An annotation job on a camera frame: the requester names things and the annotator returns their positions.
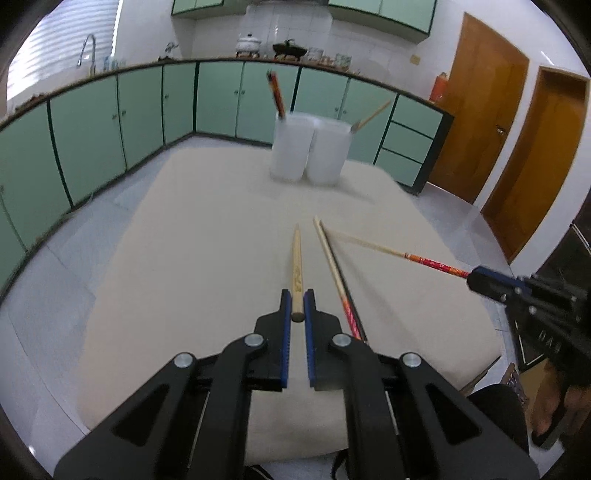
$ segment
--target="mint green cabinet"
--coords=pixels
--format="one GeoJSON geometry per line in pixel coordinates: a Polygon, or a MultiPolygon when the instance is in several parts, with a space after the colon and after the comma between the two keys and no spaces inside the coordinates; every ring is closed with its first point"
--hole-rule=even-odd
{"type": "Polygon", "coordinates": [[[396,103],[392,121],[434,138],[442,118],[441,112],[401,95],[396,103]]]}
{"type": "Polygon", "coordinates": [[[162,67],[119,75],[119,117],[127,168],[164,145],[162,67]]]}
{"type": "Polygon", "coordinates": [[[302,69],[294,110],[338,118],[347,81],[347,77],[335,73],[302,69]]]}
{"type": "Polygon", "coordinates": [[[355,79],[349,82],[340,115],[342,121],[354,124],[358,120],[367,118],[385,102],[391,101],[386,110],[372,119],[353,136],[351,148],[349,149],[350,159],[374,163],[396,97],[395,92],[377,87],[371,83],[360,82],[355,79]]]}
{"type": "Polygon", "coordinates": [[[165,143],[193,131],[194,89],[195,63],[164,66],[162,112],[165,143]]]}
{"type": "Polygon", "coordinates": [[[117,78],[87,83],[53,98],[50,105],[61,169],[78,203],[125,171],[117,78]]]}
{"type": "Polygon", "coordinates": [[[243,63],[239,61],[199,64],[196,124],[198,132],[231,137],[236,134],[242,66],[243,63]]]}
{"type": "Polygon", "coordinates": [[[379,13],[379,6],[381,3],[381,0],[329,0],[329,5],[354,8],[373,14],[379,13]]]}
{"type": "Polygon", "coordinates": [[[0,132],[0,184],[6,210],[27,248],[70,209],[53,153],[47,104],[0,132]]]}
{"type": "Polygon", "coordinates": [[[436,0],[384,0],[380,14],[383,17],[416,28],[423,32],[431,29],[436,0]]]}
{"type": "Polygon", "coordinates": [[[0,209],[0,290],[25,256],[8,219],[0,209]]]}
{"type": "Polygon", "coordinates": [[[273,69],[281,86],[285,110],[289,111],[297,67],[246,62],[242,72],[242,87],[238,106],[236,136],[259,142],[273,143],[275,132],[275,102],[267,83],[267,71],[273,69]]]}
{"type": "Polygon", "coordinates": [[[174,0],[173,13],[186,12],[195,8],[196,0],[174,0]]]}
{"type": "Polygon", "coordinates": [[[420,163],[409,160],[408,158],[388,150],[381,150],[379,152],[375,164],[388,172],[394,180],[408,187],[413,186],[422,166],[420,163]]]}

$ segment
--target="black pot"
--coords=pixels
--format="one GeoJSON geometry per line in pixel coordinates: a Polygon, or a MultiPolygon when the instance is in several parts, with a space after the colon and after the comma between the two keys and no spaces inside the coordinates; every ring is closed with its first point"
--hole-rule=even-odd
{"type": "Polygon", "coordinates": [[[295,57],[298,60],[306,55],[308,52],[307,48],[298,47],[297,45],[292,45],[291,42],[294,40],[290,38],[289,40],[285,40],[283,43],[275,43],[273,44],[273,50],[275,51],[275,57],[278,55],[286,55],[295,57]]]}

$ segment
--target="chopstick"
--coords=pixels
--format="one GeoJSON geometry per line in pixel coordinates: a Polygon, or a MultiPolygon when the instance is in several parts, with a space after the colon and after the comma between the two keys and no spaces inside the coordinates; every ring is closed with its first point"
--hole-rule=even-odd
{"type": "Polygon", "coordinates": [[[388,107],[388,105],[390,105],[390,103],[392,103],[392,100],[388,100],[385,104],[383,104],[380,108],[378,108],[374,113],[372,113],[365,120],[360,120],[358,122],[355,122],[353,125],[351,125],[351,133],[358,132],[363,127],[365,127],[365,125],[367,125],[371,120],[373,120],[379,114],[381,114],[384,110],[386,110],[386,108],[388,107]]]}
{"type": "Polygon", "coordinates": [[[279,88],[277,74],[272,70],[269,70],[267,72],[267,80],[269,81],[269,87],[271,87],[271,92],[273,93],[273,100],[275,100],[275,106],[277,107],[279,118],[284,119],[285,107],[283,106],[283,98],[281,97],[281,89],[279,88]]]}
{"type": "Polygon", "coordinates": [[[303,322],[304,315],[304,280],[301,270],[301,235],[300,225],[295,226],[291,276],[291,320],[303,322]]]}
{"type": "Polygon", "coordinates": [[[460,278],[468,278],[470,272],[465,270],[461,270],[459,268],[450,267],[449,265],[445,265],[439,262],[435,262],[435,260],[430,260],[428,258],[419,257],[418,255],[409,254],[409,253],[402,253],[391,248],[385,247],[383,245],[375,244],[372,242],[368,242],[356,236],[348,235],[347,233],[337,232],[335,230],[328,230],[328,234],[334,238],[338,238],[340,240],[344,240],[346,242],[357,244],[365,248],[370,248],[371,250],[376,250],[378,252],[382,252],[388,255],[393,255],[399,258],[405,258],[410,260],[411,262],[419,263],[421,265],[425,265],[430,268],[434,268],[435,270],[439,270],[444,273],[449,273],[455,277],[460,278]]]}
{"type": "Polygon", "coordinates": [[[330,246],[328,237],[324,232],[324,226],[322,225],[322,222],[318,216],[314,217],[314,227],[316,227],[316,233],[318,234],[320,245],[324,251],[326,261],[329,264],[330,273],[332,274],[333,280],[335,281],[336,290],[339,293],[340,301],[343,304],[343,310],[345,311],[345,316],[347,317],[347,323],[349,324],[351,333],[355,338],[367,343],[368,339],[365,335],[363,325],[361,325],[357,308],[355,308],[353,298],[351,297],[351,293],[347,287],[342,270],[340,269],[332,247],[330,246]]]}

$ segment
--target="translucent container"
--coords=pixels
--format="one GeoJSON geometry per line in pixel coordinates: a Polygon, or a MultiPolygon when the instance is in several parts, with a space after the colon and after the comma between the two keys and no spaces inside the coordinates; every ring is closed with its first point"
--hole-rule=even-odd
{"type": "Polygon", "coordinates": [[[335,185],[339,181],[353,140],[351,125],[329,118],[316,118],[306,174],[316,185],[335,185]]]}
{"type": "Polygon", "coordinates": [[[283,120],[275,115],[275,136],[271,151],[271,176],[297,181],[302,178],[317,119],[307,113],[290,112],[283,120]]]}

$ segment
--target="drawer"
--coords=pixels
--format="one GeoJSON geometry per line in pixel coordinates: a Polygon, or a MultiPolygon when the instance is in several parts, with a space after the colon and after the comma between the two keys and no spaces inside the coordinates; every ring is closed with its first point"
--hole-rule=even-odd
{"type": "Polygon", "coordinates": [[[392,116],[392,121],[406,125],[417,132],[434,138],[443,114],[433,108],[400,95],[396,103],[396,110],[392,116]]]}
{"type": "Polygon", "coordinates": [[[402,125],[390,124],[382,146],[404,157],[423,163],[427,158],[432,143],[431,138],[409,130],[402,125]]]}
{"type": "Polygon", "coordinates": [[[422,165],[415,161],[404,158],[388,150],[381,150],[375,163],[382,170],[388,172],[390,176],[400,183],[412,187],[417,179],[418,172],[422,165]]]}

